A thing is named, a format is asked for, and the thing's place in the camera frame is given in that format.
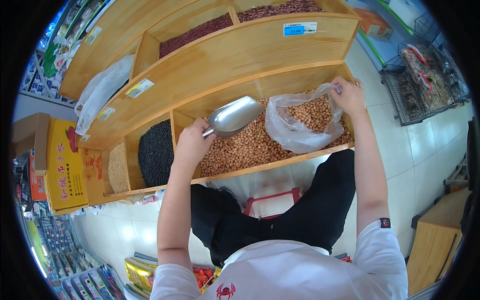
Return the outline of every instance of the grocery store aisle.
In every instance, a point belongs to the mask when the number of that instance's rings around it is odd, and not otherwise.
[[[460,162],[467,148],[467,121],[471,104],[451,109],[423,123],[400,127],[394,119],[394,107],[373,62],[355,40],[346,58],[355,77],[365,84],[365,95],[377,136],[388,182],[392,225],[404,256],[409,255],[414,231],[411,218],[428,210],[443,192],[445,179]],[[318,164],[328,156],[290,166],[212,182],[215,187],[229,186],[245,202],[299,187],[308,188]],[[347,252],[353,256],[356,244],[356,197],[348,212],[344,232],[333,246],[333,255]],[[156,257],[156,224],[160,205],[109,203],[98,215],[87,208],[77,217],[76,230],[83,230],[88,247],[117,269],[128,282],[123,259],[138,251]],[[211,265],[209,251],[191,233],[189,244],[193,264]]]

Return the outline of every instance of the metal scoop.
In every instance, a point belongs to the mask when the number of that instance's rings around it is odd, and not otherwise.
[[[215,134],[219,137],[232,137],[242,131],[262,113],[264,107],[250,96],[230,102],[210,115],[203,137]]]

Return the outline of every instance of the clear plastic bag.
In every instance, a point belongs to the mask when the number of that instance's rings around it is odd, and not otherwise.
[[[76,133],[87,133],[100,109],[129,79],[133,57],[133,54],[125,56],[90,80],[75,105],[75,113],[79,118]]]
[[[343,111],[332,99],[330,88],[341,93],[341,87],[325,83],[319,85],[312,94],[283,94],[270,97],[265,112],[265,130],[270,138],[278,142],[283,149],[302,154],[318,151],[340,137],[344,131],[340,123]],[[287,107],[300,105],[327,94],[333,118],[324,132],[315,132],[287,114]]]

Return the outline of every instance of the wooden cabinet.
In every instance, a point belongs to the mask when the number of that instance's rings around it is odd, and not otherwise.
[[[243,96],[261,99],[304,92],[336,76],[354,81],[344,58],[361,19],[343,0],[315,0],[325,12],[238,20],[239,12],[284,2],[287,0],[117,0],[110,6],[96,23],[102,31],[90,44],[80,45],[59,91],[78,99],[97,73],[127,54],[135,55],[129,82],[98,115],[106,107],[115,112],[108,118],[96,118],[87,131],[88,138],[77,137],[79,147],[102,150],[102,161],[108,159],[108,151],[125,142],[129,190],[112,193],[105,181],[106,198],[164,188],[146,188],[137,158],[140,137],[161,121],[170,119],[175,149],[181,131],[195,118],[207,117]],[[230,16],[232,26],[158,59],[161,42],[224,14]],[[284,24],[298,22],[316,22],[316,33],[284,36]],[[126,95],[144,79],[154,84],[135,98]],[[355,138],[349,116],[342,117]],[[351,147],[354,142],[210,177],[201,177],[198,170],[192,183],[276,168]]]
[[[468,189],[444,196],[418,220],[407,264],[411,295],[435,283],[447,271],[460,241],[460,220]]]

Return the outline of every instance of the barcode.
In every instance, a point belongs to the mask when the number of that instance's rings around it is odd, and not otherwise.
[[[139,89],[134,89],[133,91],[131,91],[128,95],[132,98],[135,98],[138,94],[140,93],[140,90]]]
[[[91,45],[91,44],[93,43],[93,40],[94,40],[95,38],[96,38],[96,36],[94,36],[94,35],[89,36],[89,37],[87,38],[86,43],[89,44],[89,45]]]

